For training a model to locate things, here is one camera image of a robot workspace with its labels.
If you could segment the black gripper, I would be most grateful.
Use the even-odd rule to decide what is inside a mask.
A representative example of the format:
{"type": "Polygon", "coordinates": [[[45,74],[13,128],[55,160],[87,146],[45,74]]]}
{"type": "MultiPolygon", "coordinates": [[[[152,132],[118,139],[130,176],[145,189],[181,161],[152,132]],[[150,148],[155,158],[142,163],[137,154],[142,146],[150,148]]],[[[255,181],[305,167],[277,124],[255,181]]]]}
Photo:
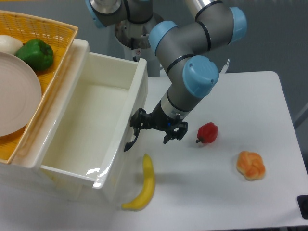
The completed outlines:
{"type": "Polygon", "coordinates": [[[139,108],[130,118],[130,126],[134,129],[134,135],[138,135],[142,129],[153,127],[160,131],[166,131],[163,144],[170,140],[182,140],[188,131],[188,123],[181,122],[183,116],[180,111],[173,107],[168,100],[161,100],[153,111],[148,114],[139,108]]]}

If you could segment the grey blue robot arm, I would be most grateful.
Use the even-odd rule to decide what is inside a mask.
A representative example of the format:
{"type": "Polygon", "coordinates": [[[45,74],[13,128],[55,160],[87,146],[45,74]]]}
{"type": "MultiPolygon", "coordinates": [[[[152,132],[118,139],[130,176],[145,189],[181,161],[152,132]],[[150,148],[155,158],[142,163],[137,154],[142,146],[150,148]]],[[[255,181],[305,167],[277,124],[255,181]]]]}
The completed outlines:
{"type": "Polygon", "coordinates": [[[181,140],[188,130],[185,117],[218,81],[216,65],[204,56],[217,47],[236,42],[247,32],[244,12],[220,0],[188,0],[194,22],[179,27],[161,21],[151,0],[88,0],[86,6],[97,27],[115,26],[117,40],[137,51],[151,49],[171,85],[151,113],[137,110],[130,119],[134,136],[143,129],[165,133],[164,143],[181,140]]]}

